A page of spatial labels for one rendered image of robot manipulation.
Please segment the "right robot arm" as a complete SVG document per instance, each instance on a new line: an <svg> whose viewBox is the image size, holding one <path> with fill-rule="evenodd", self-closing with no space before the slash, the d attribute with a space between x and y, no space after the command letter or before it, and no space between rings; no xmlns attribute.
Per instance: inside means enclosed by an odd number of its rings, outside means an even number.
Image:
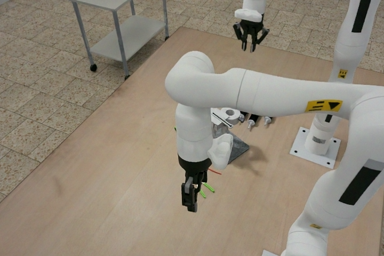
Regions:
<svg viewBox="0 0 384 256"><path fill-rule="evenodd" d="M352 84L354 73L366 51L374 16L381 0L350 0L347 15L339 30L328 82ZM266 0L244 0L235 17L261 22ZM305 148L312 154L325 155L342 118L316 113Z"/></svg>

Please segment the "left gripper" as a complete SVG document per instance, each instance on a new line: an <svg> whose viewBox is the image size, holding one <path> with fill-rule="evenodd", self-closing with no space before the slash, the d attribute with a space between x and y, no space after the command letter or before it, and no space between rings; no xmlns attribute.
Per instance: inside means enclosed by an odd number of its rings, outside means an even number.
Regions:
<svg viewBox="0 0 384 256"><path fill-rule="evenodd" d="M201 190L202 182L207 183L207 171L212 161L207 158L200 162L189 162L178 155L180 166L185 172L185 183L181 185L182 206L186 206L189 212L197 212L197 195ZM197 188L194 185L198 185Z"/></svg>

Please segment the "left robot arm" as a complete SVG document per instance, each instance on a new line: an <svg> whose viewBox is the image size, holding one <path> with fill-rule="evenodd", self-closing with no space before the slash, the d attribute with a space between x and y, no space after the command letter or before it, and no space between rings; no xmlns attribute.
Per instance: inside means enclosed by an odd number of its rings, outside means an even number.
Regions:
<svg viewBox="0 0 384 256"><path fill-rule="evenodd" d="M199 51L183 55L165 79L175 111L178 155L226 168L233 136L213 139L211 108L282 117L323 113L349 120L348 143L336 170L316 182L289 230L281 256L326 256L330 230L348 227L384 184L384 86L302 81L232 68L215 74Z"/></svg>

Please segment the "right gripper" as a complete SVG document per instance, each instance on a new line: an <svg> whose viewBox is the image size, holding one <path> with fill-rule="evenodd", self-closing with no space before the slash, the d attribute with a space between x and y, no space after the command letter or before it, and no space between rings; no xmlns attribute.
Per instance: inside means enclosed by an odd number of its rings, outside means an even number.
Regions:
<svg viewBox="0 0 384 256"><path fill-rule="evenodd" d="M248 35L252 35L252 44L251 44L250 53L254 52L256 44L260 44L263 41L263 39L268 35L270 30L263 27L263 17L264 17L264 13L262 14L261 22L253 22L253 21L242 19L239 23L236 22L233 25L237 39L242 41L243 51L246 50ZM240 27L243 30L243 34L241 32ZM258 32L261 30L262 30L262 36L260 37L260 39L257 39Z"/></svg>

